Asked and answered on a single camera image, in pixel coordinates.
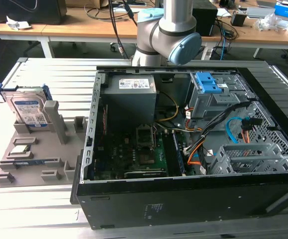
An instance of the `blue latch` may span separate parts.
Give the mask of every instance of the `blue latch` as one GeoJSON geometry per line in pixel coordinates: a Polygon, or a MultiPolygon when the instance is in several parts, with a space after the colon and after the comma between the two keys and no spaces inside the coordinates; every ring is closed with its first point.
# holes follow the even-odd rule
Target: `blue latch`
{"type": "Polygon", "coordinates": [[[195,77],[197,78],[198,84],[202,88],[204,93],[221,93],[220,89],[215,83],[215,79],[209,72],[197,72],[195,77]]]}

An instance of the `gray carpet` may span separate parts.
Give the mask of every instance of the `gray carpet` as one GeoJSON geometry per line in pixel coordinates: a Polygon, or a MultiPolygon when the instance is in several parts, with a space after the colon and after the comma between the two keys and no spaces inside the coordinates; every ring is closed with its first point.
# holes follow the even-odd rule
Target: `gray carpet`
{"type": "MultiPolygon", "coordinates": [[[[27,41],[1,41],[0,40],[0,82],[2,82],[10,69],[13,67],[18,57],[22,57],[23,51],[28,47],[27,41]]],[[[52,46],[57,58],[122,58],[118,52],[111,52],[108,43],[87,43],[87,53],[82,53],[80,43],[73,47],[70,42],[52,42],[52,46]]],[[[134,44],[125,44],[127,54],[130,56],[135,52],[134,44]]],[[[258,60],[253,58],[255,49],[252,48],[232,48],[224,55],[224,60],[258,60]]],[[[264,49],[260,54],[260,60],[267,61],[270,65],[276,65],[288,77],[288,64],[280,56],[282,50],[264,49]]],[[[44,57],[41,46],[30,50],[29,57],[44,57]]],[[[213,60],[220,59],[214,54],[213,60]]]]}

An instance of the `hard drive label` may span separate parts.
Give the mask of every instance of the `hard drive label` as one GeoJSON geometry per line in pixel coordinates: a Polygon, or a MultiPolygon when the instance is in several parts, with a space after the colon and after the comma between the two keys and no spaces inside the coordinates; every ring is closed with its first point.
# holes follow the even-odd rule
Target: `hard drive label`
{"type": "Polygon", "coordinates": [[[15,101],[14,104],[25,124],[31,127],[45,127],[47,125],[38,101],[15,101]]]}

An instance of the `white paper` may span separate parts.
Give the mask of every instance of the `white paper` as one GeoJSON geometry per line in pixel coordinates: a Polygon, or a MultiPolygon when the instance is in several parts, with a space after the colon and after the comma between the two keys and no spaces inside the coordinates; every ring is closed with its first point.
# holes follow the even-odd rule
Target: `white paper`
{"type": "Polygon", "coordinates": [[[31,28],[27,21],[15,21],[10,19],[8,16],[6,17],[7,22],[6,24],[13,30],[18,31],[19,29],[27,29],[31,28]]]}
{"type": "Polygon", "coordinates": [[[218,8],[217,16],[229,17],[231,14],[225,8],[218,8]]]}

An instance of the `wire bundle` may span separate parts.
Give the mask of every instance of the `wire bundle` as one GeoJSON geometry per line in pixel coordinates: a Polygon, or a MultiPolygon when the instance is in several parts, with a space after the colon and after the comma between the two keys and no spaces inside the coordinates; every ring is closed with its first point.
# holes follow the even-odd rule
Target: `wire bundle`
{"type": "Polygon", "coordinates": [[[123,56],[123,58],[129,59],[129,57],[125,51],[125,48],[124,48],[121,40],[119,39],[119,36],[117,33],[117,27],[116,27],[116,21],[115,21],[114,8],[113,8],[112,0],[108,0],[108,6],[109,6],[109,15],[111,18],[112,26],[113,26],[113,29],[114,29],[114,32],[115,32],[115,35],[117,38],[117,44],[118,44],[119,52],[123,56]]]}
{"type": "Polygon", "coordinates": [[[216,45],[214,52],[216,53],[220,43],[222,42],[222,45],[221,45],[222,53],[221,53],[221,56],[220,56],[220,60],[222,60],[223,59],[223,54],[224,54],[225,41],[226,40],[229,41],[229,48],[227,50],[227,52],[229,52],[229,50],[231,49],[230,45],[231,45],[232,40],[238,38],[239,37],[239,33],[238,33],[237,29],[235,29],[233,26],[231,26],[230,24],[228,24],[228,23],[226,23],[226,22],[224,22],[222,20],[219,20],[218,18],[216,19],[215,25],[217,27],[219,27],[219,29],[220,29],[221,39],[218,42],[218,44],[216,45]],[[233,34],[233,36],[230,36],[229,34],[227,34],[227,32],[225,31],[225,29],[223,27],[224,24],[233,29],[233,31],[235,32],[235,34],[233,34]]]}
{"type": "Polygon", "coordinates": [[[206,139],[206,136],[210,133],[212,129],[214,129],[216,125],[222,123],[230,115],[231,112],[235,111],[238,108],[248,107],[252,103],[252,101],[255,101],[255,100],[256,99],[250,99],[250,101],[241,102],[233,106],[230,106],[226,110],[224,110],[223,112],[215,116],[212,120],[210,120],[209,123],[201,131],[198,140],[186,148],[186,152],[190,154],[189,159],[188,159],[188,164],[198,164],[197,162],[191,161],[193,155],[197,151],[198,156],[199,156],[199,162],[207,171],[207,163],[204,158],[203,148],[201,147],[206,139]]]}
{"type": "MultiPolygon", "coordinates": [[[[99,20],[99,21],[104,21],[104,22],[112,22],[112,19],[110,17],[97,17],[97,15],[100,13],[100,10],[97,8],[93,7],[93,8],[90,8],[87,10],[86,8],[87,8],[88,4],[89,3],[84,5],[84,11],[88,17],[90,17],[94,20],[99,20]],[[97,10],[97,13],[95,15],[91,15],[91,11],[93,11],[93,10],[97,10]]],[[[124,16],[127,16],[127,14],[123,14],[123,15],[119,15],[119,16],[114,17],[115,21],[127,21],[126,18],[123,18],[124,16]]]]}

